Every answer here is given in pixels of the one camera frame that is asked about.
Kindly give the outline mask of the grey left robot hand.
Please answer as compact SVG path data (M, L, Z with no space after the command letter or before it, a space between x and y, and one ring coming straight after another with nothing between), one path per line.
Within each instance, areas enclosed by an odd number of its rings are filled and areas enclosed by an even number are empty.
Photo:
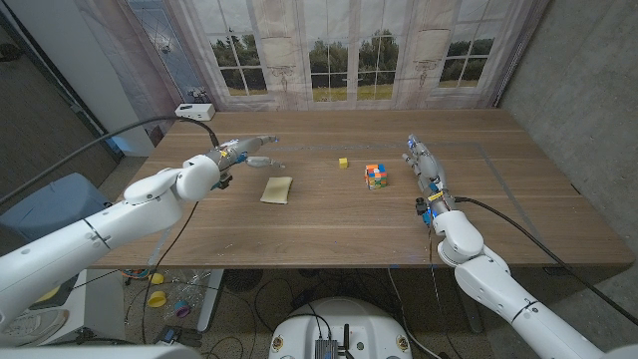
M248 139L235 139L223 143L210 150L206 155L213 160L220 172L225 174L229 169L238 164L247 164L252 168L276 167L285 168L285 164L269 157L257 157L256 153L262 146L276 143L276 136L258 136Z

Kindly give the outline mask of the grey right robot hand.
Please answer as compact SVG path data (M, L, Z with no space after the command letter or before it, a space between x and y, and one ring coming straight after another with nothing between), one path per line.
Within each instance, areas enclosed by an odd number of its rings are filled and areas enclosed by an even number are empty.
M417 176L423 203L432 215L454 210L456 205L448 190L443 165L415 135L408 136L407 144L409 152L403 154L403 159Z

